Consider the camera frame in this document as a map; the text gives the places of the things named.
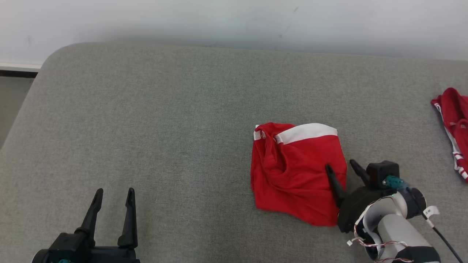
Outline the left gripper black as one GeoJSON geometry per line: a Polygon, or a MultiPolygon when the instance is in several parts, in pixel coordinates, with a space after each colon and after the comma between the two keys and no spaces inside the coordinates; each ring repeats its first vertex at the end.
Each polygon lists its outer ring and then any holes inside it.
{"type": "MultiPolygon", "coordinates": [[[[103,189],[99,188],[87,210],[83,223],[75,230],[75,234],[85,235],[89,246],[95,246],[95,227],[97,215],[101,209],[103,189]]],[[[94,247],[84,252],[75,252],[69,258],[70,263],[140,263],[135,248],[138,246],[137,216],[135,190],[130,187],[125,202],[127,209],[122,228],[122,235],[118,238],[118,247],[94,247]]]]}

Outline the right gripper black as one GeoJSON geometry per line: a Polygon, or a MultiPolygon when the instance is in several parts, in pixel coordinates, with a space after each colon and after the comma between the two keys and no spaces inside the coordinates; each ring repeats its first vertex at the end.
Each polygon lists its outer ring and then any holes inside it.
{"type": "MultiPolygon", "coordinates": [[[[367,171],[354,159],[350,159],[350,165],[356,175],[361,178],[364,185],[368,185],[367,171]]],[[[353,231],[356,220],[358,220],[368,205],[380,198],[393,194],[392,188],[371,190],[367,187],[360,187],[347,197],[347,191],[341,186],[331,165],[326,164],[325,170],[335,204],[339,208],[337,226],[342,233],[353,231]]]]}

